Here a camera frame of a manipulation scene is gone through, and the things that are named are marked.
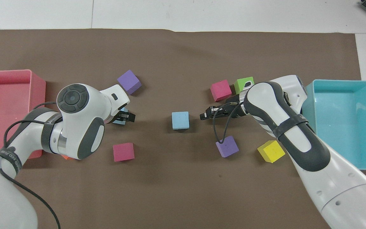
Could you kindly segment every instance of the cube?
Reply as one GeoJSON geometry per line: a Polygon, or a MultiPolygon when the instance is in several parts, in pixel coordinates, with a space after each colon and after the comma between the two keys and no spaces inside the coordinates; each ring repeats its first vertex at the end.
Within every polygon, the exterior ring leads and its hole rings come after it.
{"type": "MultiPolygon", "coordinates": [[[[122,111],[125,111],[125,112],[128,112],[128,109],[126,109],[125,107],[123,107],[121,110],[122,110],[122,111]]],[[[120,125],[125,125],[125,121],[118,121],[118,120],[115,120],[115,121],[113,121],[112,123],[120,124],[120,125]]]]}
{"type": "Polygon", "coordinates": [[[215,102],[225,100],[232,95],[231,88],[227,80],[212,84],[210,90],[215,102]]]}
{"type": "Polygon", "coordinates": [[[283,155],[285,152],[276,140],[267,141],[264,145],[258,147],[259,153],[266,162],[273,163],[283,155]]]}
{"type": "Polygon", "coordinates": [[[134,75],[131,70],[128,70],[122,76],[118,78],[119,84],[126,90],[128,94],[134,93],[142,86],[141,81],[134,75]]]}
{"type": "Polygon", "coordinates": [[[135,158],[133,152],[133,143],[124,143],[112,146],[114,152],[114,161],[126,161],[135,158]]]}
{"type": "Polygon", "coordinates": [[[245,85],[248,87],[249,85],[254,84],[254,77],[238,79],[234,84],[235,94],[239,94],[244,89],[245,85]]]}
{"type": "Polygon", "coordinates": [[[74,160],[74,158],[66,156],[66,155],[61,155],[63,158],[65,158],[66,160],[74,160]]]}
{"type": "Polygon", "coordinates": [[[173,129],[189,129],[189,112],[172,112],[172,128],[173,129]]]}
{"type": "Polygon", "coordinates": [[[238,146],[232,136],[226,137],[222,144],[219,142],[216,142],[215,144],[217,145],[218,151],[220,151],[222,157],[228,157],[229,155],[233,155],[239,151],[238,146]]]}

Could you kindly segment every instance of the circular button panel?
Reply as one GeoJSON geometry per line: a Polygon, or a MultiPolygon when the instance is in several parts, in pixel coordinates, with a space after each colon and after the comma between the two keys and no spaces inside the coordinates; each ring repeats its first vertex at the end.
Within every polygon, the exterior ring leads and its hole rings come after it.
{"type": "Polygon", "coordinates": [[[57,96],[57,106],[65,113],[77,113],[87,105],[89,98],[85,86],[72,84],[60,91],[57,96]]]}

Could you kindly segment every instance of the brown table mat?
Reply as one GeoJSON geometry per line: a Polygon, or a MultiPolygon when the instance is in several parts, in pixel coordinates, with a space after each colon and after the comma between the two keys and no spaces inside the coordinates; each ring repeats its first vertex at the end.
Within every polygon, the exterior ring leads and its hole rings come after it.
{"type": "MultiPolygon", "coordinates": [[[[136,122],[107,125],[96,153],[82,161],[44,153],[17,176],[47,200],[62,228],[328,228],[289,156],[270,164],[257,152],[272,139],[259,124],[232,120],[228,135],[240,151],[222,158],[212,122],[199,114],[220,104],[209,90],[219,80],[360,80],[353,34],[0,31],[0,70],[12,69],[42,77],[47,101],[72,83],[110,87],[128,69],[143,84],[127,106],[136,122]],[[189,111],[190,129],[172,130],[175,111],[189,111]],[[112,145],[124,142],[134,143],[135,159],[115,163],[112,145]]],[[[216,122],[220,133],[225,121],[216,122]]],[[[55,228],[45,206],[25,195],[39,228],[55,228]]]]}

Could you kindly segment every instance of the green cube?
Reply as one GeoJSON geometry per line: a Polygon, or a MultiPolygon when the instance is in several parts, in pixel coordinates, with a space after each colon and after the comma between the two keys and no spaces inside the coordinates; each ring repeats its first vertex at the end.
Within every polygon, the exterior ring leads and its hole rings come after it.
{"type": "Polygon", "coordinates": [[[242,78],[235,81],[235,94],[239,94],[244,89],[247,82],[251,82],[251,84],[254,85],[254,77],[242,78]]]}

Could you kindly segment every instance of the pink bin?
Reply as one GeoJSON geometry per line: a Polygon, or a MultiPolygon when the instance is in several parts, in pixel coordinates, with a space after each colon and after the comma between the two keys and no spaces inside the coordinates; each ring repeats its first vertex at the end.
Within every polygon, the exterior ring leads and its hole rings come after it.
{"type": "MultiPolygon", "coordinates": [[[[6,129],[22,120],[36,105],[45,102],[46,82],[31,70],[0,71],[0,148],[6,129]]],[[[9,131],[8,139],[16,131],[9,131]]],[[[34,151],[29,158],[42,155],[34,151]]]]}

